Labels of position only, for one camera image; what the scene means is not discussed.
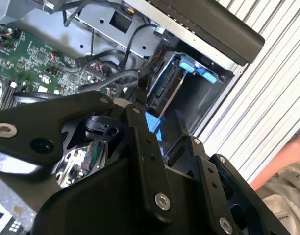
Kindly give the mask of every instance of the screw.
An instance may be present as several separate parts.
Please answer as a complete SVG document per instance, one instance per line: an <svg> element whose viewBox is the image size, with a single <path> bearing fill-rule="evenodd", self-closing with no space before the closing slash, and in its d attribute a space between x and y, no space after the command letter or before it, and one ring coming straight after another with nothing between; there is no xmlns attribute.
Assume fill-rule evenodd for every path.
<svg viewBox="0 0 300 235"><path fill-rule="evenodd" d="M197 138L194 138L194 142L198 145L201 144L200 140L198 140Z"/></svg>
<svg viewBox="0 0 300 235"><path fill-rule="evenodd" d="M17 128L8 123L0 123L0 137L12 138L17 135Z"/></svg>
<svg viewBox="0 0 300 235"><path fill-rule="evenodd" d="M133 108L133 110L138 114L140 113L139 109L137 109L137 108Z"/></svg>
<svg viewBox="0 0 300 235"><path fill-rule="evenodd" d="M163 211L168 211L171 208L169 198L163 193L158 193L154 197L156 205Z"/></svg>
<svg viewBox="0 0 300 235"><path fill-rule="evenodd" d="M224 157L221 156L221 157L219 157L219 159L220 159L221 163L226 163L226 160Z"/></svg>
<svg viewBox="0 0 300 235"><path fill-rule="evenodd" d="M150 154L150 159L151 159L152 161L155 160L155 155L154 155L153 153Z"/></svg>
<svg viewBox="0 0 300 235"><path fill-rule="evenodd" d="M220 218L219 223L227 234L233 234L233 228L226 218Z"/></svg>
<svg viewBox="0 0 300 235"><path fill-rule="evenodd" d="M104 98L104 97L100 97L100 101L102 101L103 103L108 103L109 101L106 99L106 98Z"/></svg>

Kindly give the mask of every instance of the motherboard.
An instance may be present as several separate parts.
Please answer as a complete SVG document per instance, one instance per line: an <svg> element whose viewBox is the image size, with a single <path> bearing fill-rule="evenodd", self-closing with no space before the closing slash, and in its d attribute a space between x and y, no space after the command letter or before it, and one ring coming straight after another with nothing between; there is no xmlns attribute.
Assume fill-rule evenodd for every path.
<svg viewBox="0 0 300 235"><path fill-rule="evenodd" d="M86 70L73 69L74 59L29 33L12 25L0 25L0 32L6 32L0 33L0 109L17 105L12 99L15 92L71 95L77 93L79 85L97 80L100 68L94 64Z"/></svg>
<svg viewBox="0 0 300 235"><path fill-rule="evenodd" d="M80 85L103 76L95 63L75 69L74 59L12 25L0 25L0 110L22 105L13 100L16 92L72 95ZM116 93L112 88L100 92L109 96ZM56 173L58 184L64 188L89 174L98 159L96 151L101 156L104 146L96 141L94 147L76 149L64 156Z"/></svg>

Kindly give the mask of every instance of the black plastic part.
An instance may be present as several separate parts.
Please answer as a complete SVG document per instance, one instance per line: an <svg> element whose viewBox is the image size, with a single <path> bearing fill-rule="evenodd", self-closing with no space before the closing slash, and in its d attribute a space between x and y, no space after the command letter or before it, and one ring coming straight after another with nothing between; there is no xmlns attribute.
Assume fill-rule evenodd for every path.
<svg viewBox="0 0 300 235"><path fill-rule="evenodd" d="M195 183L190 177L170 169L167 169L167 175L176 195L174 206L177 210L177 216L169 226L140 224L135 208L136 176L126 157L50 198L37 214L31 235L199 234L197 205L192 200Z"/></svg>
<svg viewBox="0 0 300 235"><path fill-rule="evenodd" d="M246 229L248 235L289 235L290 233L281 226L281 222L234 166L227 159L223 164L219 157L226 159L220 154L214 154L210 161L217 167L224 187L230 188L230 190L226 189L225 193L236 223L238 222L241 228Z"/></svg>
<svg viewBox="0 0 300 235"><path fill-rule="evenodd" d="M139 219L148 226L171 223L176 217L176 207L161 152L154 133L148 131L145 109L126 106L126 123L133 132L130 145L132 172L136 192L136 211ZM157 193L165 194L171 203L168 211L161 210L154 202Z"/></svg>
<svg viewBox="0 0 300 235"><path fill-rule="evenodd" d="M1 110L0 123L14 125L18 133L10 139L0 138L0 162L3 162L0 171L20 174L42 171L44 177L50 175L63 156L62 133L73 133L76 128L72 125L64 129L67 122L90 117L95 112L105 115L112 106L113 102L103 93L88 92Z"/></svg>
<svg viewBox="0 0 300 235"><path fill-rule="evenodd" d="M251 63L265 40L214 0L151 0L173 19L239 65Z"/></svg>

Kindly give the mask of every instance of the metal bracket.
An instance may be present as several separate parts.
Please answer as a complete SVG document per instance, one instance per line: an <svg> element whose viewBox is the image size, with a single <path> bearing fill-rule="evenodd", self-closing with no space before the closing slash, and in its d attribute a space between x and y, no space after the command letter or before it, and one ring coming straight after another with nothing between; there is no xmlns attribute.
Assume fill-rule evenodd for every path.
<svg viewBox="0 0 300 235"><path fill-rule="evenodd" d="M0 137L0 171L49 176L63 156L64 124L85 119L94 112L105 115L112 106L103 93L88 92L1 110L0 123L14 126L17 134ZM69 128L64 132L73 132L76 126Z"/></svg>
<svg viewBox="0 0 300 235"><path fill-rule="evenodd" d="M156 135L148 131L145 110L141 106L128 105L126 117L134 133L135 144L130 145L130 153L138 216L149 226L172 223L176 218L176 206ZM166 210L160 206L158 195L162 196L162 203L168 205Z"/></svg>
<svg viewBox="0 0 300 235"><path fill-rule="evenodd" d="M174 135L177 139L167 150L168 166L192 176L197 182L196 195L203 230L210 234L238 234L217 169L209 161L202 143L188 135L177 111L167 117L162 127L162 140L167 135ZM223 228L223 221L227 224L227 230Z"/></svg>
<svg viewBox="0 0 300 235"><path fill-rule="evenodd" d="M249 235L289 235L228 159L220 154L214 154L210 161L221 175L227 201L240 228L247 225Z"/></svg>

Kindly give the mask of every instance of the blue plastic latch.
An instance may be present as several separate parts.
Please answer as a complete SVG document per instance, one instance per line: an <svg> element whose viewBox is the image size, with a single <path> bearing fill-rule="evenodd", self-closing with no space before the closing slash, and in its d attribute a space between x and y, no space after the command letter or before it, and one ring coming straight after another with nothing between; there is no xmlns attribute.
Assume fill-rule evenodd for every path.
<svg viewBox="0 0 300 235"><path fill-rule="evenodd" d="M207 79L209 82L211 82L212 84L216 83L217 81L217 78L214 75L210 74L209 72L206 72L203 75L203 77Z"/></svg>
<svg viewBox="0 0 300 235"><path fill-rule="evenodd" d="M187 72L193 73L195 71L195 68L191 65L187 64L186 62L180 62L179 66L185 69Z"/></svg>
<svg viewBox="0 0 300 235"><path fill-rule="evenodd" d="M201 76L203 76L204 73L205 73L205 69L204 68L198 68L197 73L199 73Z"/></svg>

